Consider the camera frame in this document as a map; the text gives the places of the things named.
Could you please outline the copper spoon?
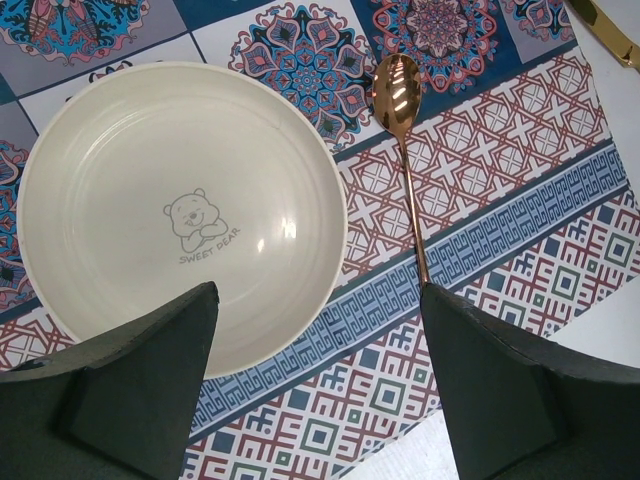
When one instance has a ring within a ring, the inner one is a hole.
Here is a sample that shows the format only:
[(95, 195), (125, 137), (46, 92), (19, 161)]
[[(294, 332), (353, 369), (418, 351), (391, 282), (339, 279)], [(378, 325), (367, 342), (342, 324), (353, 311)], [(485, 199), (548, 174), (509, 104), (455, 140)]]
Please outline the copper spoon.
[(383, 59), (374, 74), (372, 99), (375, 118), (398, 142), (414, 233), (419, 285), (423, 287), (429, 282), (429, 272), (406, 144), (407, 134), (421, 107), (421, 75), (417, 63), (410, 56), (401, 53), (394, 53)]

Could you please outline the patterned cloth placemat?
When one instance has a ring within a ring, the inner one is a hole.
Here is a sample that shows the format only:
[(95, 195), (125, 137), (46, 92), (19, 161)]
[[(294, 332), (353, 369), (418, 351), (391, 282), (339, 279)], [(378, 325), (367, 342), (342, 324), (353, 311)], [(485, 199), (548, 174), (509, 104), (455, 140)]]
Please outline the patterned cloth placemat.
[(550, 336), (639, 274), (639, 209), (560, 1), (5, 1), (1, 5), (1, 366), (60, 351), (16, 234), (38, 133), (83, 87), (142, 63), (245, 73), (317, 129), (346, 190), (335, 296), (303, 336), (203, 383), (184, 479), (337, 479), (440, 404), (396, 141), (377, 63), (420, 66), (407, 139), (433, 279)]

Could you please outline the cream plate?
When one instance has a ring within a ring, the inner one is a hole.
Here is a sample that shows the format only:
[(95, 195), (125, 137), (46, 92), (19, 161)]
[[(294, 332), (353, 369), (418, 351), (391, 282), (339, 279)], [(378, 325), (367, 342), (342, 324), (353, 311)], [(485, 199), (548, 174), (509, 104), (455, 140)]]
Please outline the cream plate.
[(344, 258), (346, 199), (324, 141), (281, 95), (164, 61), (62, 105), (26, 162), (17, 233), (38, 299), (78, 341), (214, 282), (215, 378), (272, 358), (318, 317)]

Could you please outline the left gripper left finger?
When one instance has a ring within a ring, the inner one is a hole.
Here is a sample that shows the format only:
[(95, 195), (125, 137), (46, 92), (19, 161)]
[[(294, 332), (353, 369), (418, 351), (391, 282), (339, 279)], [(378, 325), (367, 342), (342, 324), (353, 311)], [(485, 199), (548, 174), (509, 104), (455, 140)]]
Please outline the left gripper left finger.
[(178, 478), (218, 311), (205, 282), (2, 373), (2, 478)]

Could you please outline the gold knife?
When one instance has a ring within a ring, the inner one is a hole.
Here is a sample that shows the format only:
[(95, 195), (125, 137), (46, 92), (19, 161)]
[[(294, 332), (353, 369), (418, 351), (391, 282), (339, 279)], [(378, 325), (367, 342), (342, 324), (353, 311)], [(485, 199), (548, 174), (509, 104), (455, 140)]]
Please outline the gold knife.
[(639, 71), (639, 45), (632, 41), (592, 0), (568, 0), (578, 18), (618, 63)]

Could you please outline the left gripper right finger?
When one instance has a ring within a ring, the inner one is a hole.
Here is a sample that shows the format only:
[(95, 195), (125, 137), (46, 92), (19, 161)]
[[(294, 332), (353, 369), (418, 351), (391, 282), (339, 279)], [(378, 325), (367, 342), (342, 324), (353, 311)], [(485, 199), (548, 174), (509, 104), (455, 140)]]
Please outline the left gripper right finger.
[(460, 478), (638, 478), (638, 369), (536, 336), (433, 283), (421, 315)]

